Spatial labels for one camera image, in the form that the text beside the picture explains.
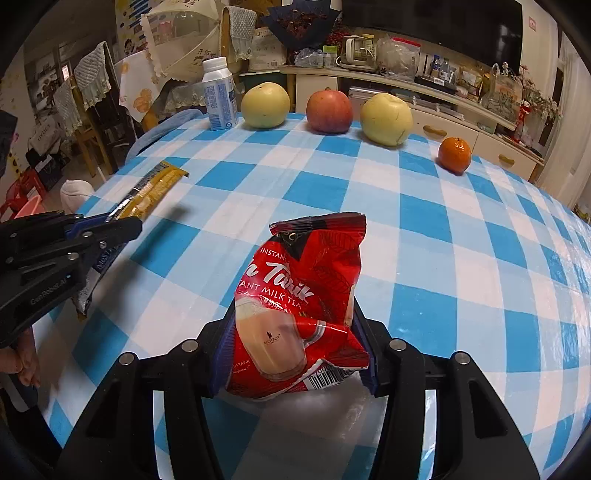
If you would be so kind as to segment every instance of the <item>red apple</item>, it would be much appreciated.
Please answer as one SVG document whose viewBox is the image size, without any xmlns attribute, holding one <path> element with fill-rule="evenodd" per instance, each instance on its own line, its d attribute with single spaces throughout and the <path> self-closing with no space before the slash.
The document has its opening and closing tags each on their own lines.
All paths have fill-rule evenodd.
<svg viewBox="0 0 591 480">
<path fill-rule="evenodd" d="M 321 90 L 308 99 L 306 117 L 314 130 L 325 134 L 342 134 L 353 122 L 353 107 L 343 92 Z"/>
</svg>

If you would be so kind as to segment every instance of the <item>towel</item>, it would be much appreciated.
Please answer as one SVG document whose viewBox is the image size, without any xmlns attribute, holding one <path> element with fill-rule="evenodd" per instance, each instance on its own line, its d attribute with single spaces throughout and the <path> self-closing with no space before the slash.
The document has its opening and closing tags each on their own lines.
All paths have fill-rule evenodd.
<svg viewBox="0 0 591 480">
<path fill-rule="evenodd" d="M 240 7 L 225 7 L 230 12 L 230 38 L 237 59 L 252 57 L 252 37 L 255 34 L 256 12 Z"/>
<path fill-rule="evenodd" d="M 172 117 L 167 118 L 164 122 L 157 125 L 153 129 L 148 130 L 146 133 L 144 133 L 141 137 L 138 138 L 138 140 L 127 152 L 127 156 L 125 157 L 125 163 L 127 163 L 132 158 L 137 157 L 146 148 L 160 140 L 168 132 L 177 129 L 189 120 L 199 118 L 200 116 L 203 116 L 203 114 L 198 109 L 191 108 L 188 110 L 183 110 L 182 112 L 179 112 L 173 115 Z"/>
<path fill-rule="evenodd" d="M 100 42 L 74 69 L 85 111 L 105 98 L 105 94 L 111 89 L 105 64 L 106 61 L 111 62 L 111 57 L 105 58 L 106 45 L 107 42 Z"/>
<path fill-rule="evenodd" d="M 66 135 L 69 137 L 79 127 L 82 126 L 82 118 L 80 118 L 74 97 L 72 96 L 70 79 L 67 79 L 56 90 L 55 94 L 53 95 L 53 101 L 55 102 L 57 111 L 64 123 Z"/>
</svg>

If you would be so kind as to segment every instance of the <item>white plastic bottle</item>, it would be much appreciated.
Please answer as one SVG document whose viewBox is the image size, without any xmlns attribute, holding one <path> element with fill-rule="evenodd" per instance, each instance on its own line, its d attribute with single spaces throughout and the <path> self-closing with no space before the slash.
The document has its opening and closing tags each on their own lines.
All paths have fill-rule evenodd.
<svg viewBox="0 0 591 480">
<path fill-rule="evenodd" d="M 238 123 L 238 108 L 226 57 L 205 60 L 203 71 L 203 91 L 211 129 L 235 127 Z"/>
</svg>

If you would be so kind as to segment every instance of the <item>yellow snack bar wrapper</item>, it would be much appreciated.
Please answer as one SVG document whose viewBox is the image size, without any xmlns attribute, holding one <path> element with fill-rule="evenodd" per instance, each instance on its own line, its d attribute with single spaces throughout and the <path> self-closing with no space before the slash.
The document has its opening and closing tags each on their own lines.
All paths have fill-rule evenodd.
<svg viewBox="0 0 591 480">
<path fill-rule="evenodd" d="M 115 210 L 111 212 L 109 218 L 136 216 L 142 222 L 145 221 L 181 177 L 188 176 L 189 172 L 175 167 L 167 161 L 161 161 L 129 191 Z"/>
<path fill-rule="evenodd" d="M 175 167 L 166 161 L 161 161 L 144 175 L 127 195 L 125 195 L 123 200 L 119 202 L 119 205 L 109 214 L 106 221 L 109 222 L 130 216 L 136 216 L 142 221 L 145 221 L 168 191 L 182 177 L 188 176 L 189 172 Z M 92 301 L 92 292 L 125 245 L 105 248 L 99 259 L 89 270 L 86 276 L 85 287 L 73 297 L 79 317 L 85 317 L 88 313 L 88 308 Z"/>
</svg>

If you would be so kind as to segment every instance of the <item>orange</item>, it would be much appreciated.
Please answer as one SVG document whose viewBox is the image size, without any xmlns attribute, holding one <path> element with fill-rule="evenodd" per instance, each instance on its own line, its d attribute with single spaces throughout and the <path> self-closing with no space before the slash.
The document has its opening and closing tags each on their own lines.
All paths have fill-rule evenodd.
<svg viewBox="0 0 591 480">
<path fill-rule="evenodd" d="M 437 162 L 446 170 L 461 175 L 470 166 L 472 150 L 461 138 L 446 138 L 439 146 Z"/>
</svg>

